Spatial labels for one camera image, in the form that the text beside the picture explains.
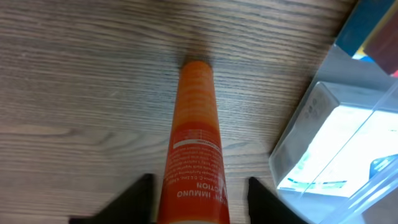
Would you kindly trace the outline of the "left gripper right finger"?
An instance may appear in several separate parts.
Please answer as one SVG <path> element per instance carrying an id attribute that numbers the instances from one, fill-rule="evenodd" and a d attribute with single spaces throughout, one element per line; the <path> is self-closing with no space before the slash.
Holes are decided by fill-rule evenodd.
<path id="1" fill-rule="evenodd" d="M 248 178 L 251 224 L 307 224 L 255 177 Z"/>

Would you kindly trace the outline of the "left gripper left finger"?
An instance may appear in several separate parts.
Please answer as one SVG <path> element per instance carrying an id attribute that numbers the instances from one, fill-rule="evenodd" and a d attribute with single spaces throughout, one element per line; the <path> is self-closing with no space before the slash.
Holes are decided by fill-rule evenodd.
<path id="1" fill-rule="evenodd" d="M 68 224 L 150 224 L 155 175 L 144 174 L 123 193 L 90 217 L 70 217 Z"/>

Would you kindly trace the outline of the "orange Redoxon tube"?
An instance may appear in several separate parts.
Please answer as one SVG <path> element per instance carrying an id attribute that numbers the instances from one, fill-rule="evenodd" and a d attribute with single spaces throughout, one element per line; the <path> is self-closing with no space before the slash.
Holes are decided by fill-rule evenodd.
<path id="1" fill-rule="evenodd" d="M 213 70 L 181 69 L 157 223 L 230 222 Z"/>

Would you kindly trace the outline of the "clear plastic container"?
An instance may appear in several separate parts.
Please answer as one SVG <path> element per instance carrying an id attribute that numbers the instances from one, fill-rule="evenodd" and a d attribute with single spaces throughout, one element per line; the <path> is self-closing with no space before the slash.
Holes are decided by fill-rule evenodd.
<path id="1" fill-rule="evenodd" d="M 270 157 L 305 223 L 397 223 L 397 2 L 358 1 Z"/>

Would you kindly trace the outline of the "white medicine box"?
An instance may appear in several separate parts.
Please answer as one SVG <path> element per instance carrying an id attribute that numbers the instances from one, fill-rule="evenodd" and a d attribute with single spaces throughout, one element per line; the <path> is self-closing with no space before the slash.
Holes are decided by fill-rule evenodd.
<path id="1" fill-rule="evenodd" d="M 397 93 L 318 82 L 271 159 L 279 190 L 350 197 L 397 155 Z"/>

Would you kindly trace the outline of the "blue yellow cough drops box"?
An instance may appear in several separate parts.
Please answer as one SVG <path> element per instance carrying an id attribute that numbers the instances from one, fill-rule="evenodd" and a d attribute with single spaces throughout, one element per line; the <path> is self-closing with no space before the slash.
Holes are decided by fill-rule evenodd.
<path id="1" fill-rule="evenodd" d="M 395 3 L 395 0 L 358 1 L 334 44 L 352 59 L 372 62 L 364 52 L 366 41 Z"/>

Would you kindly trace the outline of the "red medicine box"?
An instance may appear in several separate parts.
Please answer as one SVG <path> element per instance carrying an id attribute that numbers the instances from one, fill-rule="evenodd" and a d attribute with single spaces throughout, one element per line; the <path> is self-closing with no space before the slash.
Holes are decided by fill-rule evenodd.
<path id="1" fill-rule="evenodd" d="M 394 15 L 371 39 L 364 52 L 386 74 L 397 77 L 397 15 Z"/>

